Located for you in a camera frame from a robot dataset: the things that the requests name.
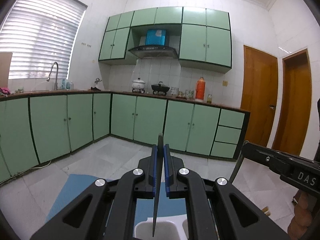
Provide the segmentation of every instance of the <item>blue box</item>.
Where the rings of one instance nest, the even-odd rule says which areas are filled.
[[[148,30],[146,45],[165,45],[166,30]]]

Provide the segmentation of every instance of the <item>black pot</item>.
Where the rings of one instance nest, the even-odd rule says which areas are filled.
[[[168,86],[164,85],[162,81],[160,81],[158,84],[151,85],[151,88],[154,91],[159,91],[159,92],[164,92],[164,93],[167,93],[170,89]]]

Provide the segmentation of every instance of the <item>range hood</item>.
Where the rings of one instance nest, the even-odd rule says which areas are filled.
[[[143,45],[129,49],[138,58],[178,58],[174,48],[163,45]]]

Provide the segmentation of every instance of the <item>blue mat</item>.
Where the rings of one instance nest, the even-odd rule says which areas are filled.
[[[66,205],[74,200],[82,191],[89,187],[97,177],[89,175],[70,174],[60,191],[46,218],[46,222],[58,214]],[[153,199],[138,199],[134,226],[153,216]],[[165,193],[165,183],[161,183],[158,217],[168,217],[186,214],[184,199],[169,199]]]

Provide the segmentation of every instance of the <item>tile floor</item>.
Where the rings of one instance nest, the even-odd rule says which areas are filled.
[[[45,223],[56,197],[70,174],[86,174],[106,179],[118,179],[138,166],[141,158],[151,154],[151,148],[108,137],[77,153],[35,170],[0,187],[0,208],[21,238],[29,239]],[[202,178],[229,179],[234,162],[204,159],[178,153],[186,167]],[[266,167],[245,160],[234,185],[259,208],[269,206],[270,218],[286,231],[292,217],[292,197],[297,189],[280,181]]]

